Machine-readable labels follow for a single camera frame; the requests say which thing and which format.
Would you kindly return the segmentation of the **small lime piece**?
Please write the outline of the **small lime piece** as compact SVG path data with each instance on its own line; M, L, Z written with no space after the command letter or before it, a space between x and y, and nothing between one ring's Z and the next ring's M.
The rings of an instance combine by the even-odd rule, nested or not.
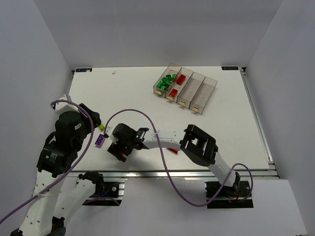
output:
M105 129L105 126L104 126L103 124L101 124L101 125L99 126L99 129L100 129L101 131L103 131L103 130Z

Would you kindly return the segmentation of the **purple brick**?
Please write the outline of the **purple brick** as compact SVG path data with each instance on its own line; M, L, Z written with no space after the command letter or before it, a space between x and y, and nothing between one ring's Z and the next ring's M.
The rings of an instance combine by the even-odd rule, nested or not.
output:
M99 134L98 138L95 141L95 146L97 148L101 148L101 146L103 145L104 141L105 141L105 136L103 134Z

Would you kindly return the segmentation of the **green 2x2 brick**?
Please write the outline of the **green 2x2 brick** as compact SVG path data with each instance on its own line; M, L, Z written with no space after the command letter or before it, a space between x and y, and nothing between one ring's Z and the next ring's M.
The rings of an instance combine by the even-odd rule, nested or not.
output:
M162 84L161 84L161 86L160 86L160 89L161 89L161 90L167 90L167 89L168 89L168 87L169 87L169 85L168 85L168 84L164 84L164 83L162 83Z

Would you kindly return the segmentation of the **red brick with green top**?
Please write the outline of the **red brick with green top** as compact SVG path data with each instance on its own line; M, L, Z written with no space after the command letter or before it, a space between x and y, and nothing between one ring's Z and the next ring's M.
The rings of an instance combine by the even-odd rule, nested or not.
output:
M170 94L169 94L169 96L172 97L172 98L174 98L174 97L177 95L177 93L178 93L178 90L177 90L177 89L172 89L171 92L170 92Z

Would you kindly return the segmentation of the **green long brick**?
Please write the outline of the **green long brick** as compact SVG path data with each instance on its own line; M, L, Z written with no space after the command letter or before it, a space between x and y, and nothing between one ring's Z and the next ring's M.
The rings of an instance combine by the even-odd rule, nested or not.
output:
M168 84L168 85L172 83L172 80L173 78L170 77L169 75L162 78L163 83Z

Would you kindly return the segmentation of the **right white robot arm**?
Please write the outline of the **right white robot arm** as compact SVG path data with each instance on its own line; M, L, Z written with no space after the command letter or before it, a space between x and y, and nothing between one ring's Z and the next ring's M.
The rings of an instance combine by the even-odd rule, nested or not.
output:
M181 137L177 131L154 131L146 127L134 130L119 123L109 135L112 143L107 151L119 161L126 162L133 150L159 147L181 150L194 164L208 168L224 187L238 191L240 175L231 171L223 160L215 138L193 124L189 124L184 133Z

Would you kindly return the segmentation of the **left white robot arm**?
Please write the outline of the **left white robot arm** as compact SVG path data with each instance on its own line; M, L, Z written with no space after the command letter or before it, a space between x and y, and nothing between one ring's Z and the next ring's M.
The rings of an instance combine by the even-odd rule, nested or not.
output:
M70 109L62 112L55 131L45 141L37 162L36 183L32 197L18 209L29 205L22 225L13 236L47 236L65 233L64 218L54 211L64 178L83 159L90 145L83 148L86 137L92 138L101 125L100 115L85 104L68 102Z

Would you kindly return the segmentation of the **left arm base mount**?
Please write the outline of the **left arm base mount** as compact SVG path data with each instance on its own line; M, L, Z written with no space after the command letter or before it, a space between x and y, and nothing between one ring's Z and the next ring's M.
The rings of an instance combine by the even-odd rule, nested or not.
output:
M83 202L83 206L119 206L121 204L120 182L105 181L102 174L92 171L80 174L78 179L89 180L95 186L95 192Z

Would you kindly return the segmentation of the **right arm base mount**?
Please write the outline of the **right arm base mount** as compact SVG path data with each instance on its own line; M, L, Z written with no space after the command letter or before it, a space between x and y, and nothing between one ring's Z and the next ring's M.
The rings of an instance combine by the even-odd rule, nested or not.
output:
M207 209L237 209L253 208L250 184L248 181L241 181L239 190L234 193L224 187L216 198L207 205Z

